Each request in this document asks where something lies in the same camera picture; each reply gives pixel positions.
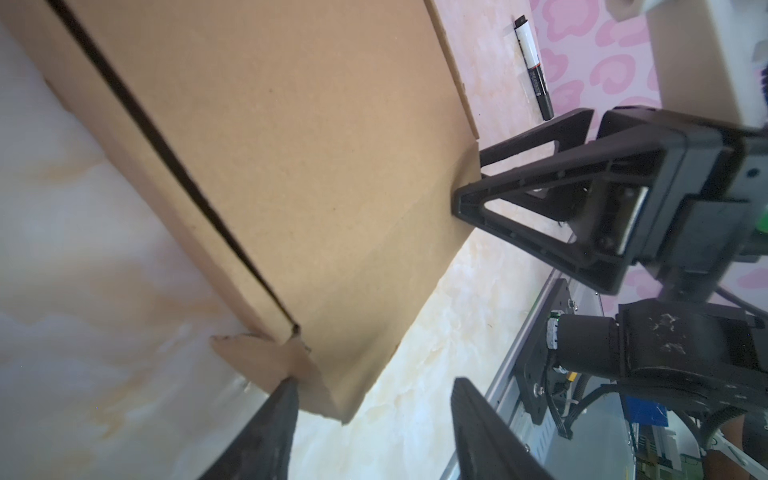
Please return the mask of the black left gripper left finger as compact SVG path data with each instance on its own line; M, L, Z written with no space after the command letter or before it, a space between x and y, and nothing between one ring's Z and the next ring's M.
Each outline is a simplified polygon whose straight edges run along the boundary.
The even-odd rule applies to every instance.
M286 480L298 411L298 382L289 377L199 479Z

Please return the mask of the brown cardboard paper box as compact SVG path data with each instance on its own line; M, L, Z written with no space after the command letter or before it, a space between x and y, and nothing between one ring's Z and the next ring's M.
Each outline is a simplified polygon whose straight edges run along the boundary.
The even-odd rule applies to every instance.
M431 1L5 1L1 20L245 332L347 423L470 227L478 134Z

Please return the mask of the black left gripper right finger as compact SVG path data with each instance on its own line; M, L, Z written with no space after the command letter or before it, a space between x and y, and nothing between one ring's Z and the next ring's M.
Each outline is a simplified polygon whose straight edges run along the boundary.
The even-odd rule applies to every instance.
M469 379L454 381L451 412L462 479L552 480Z

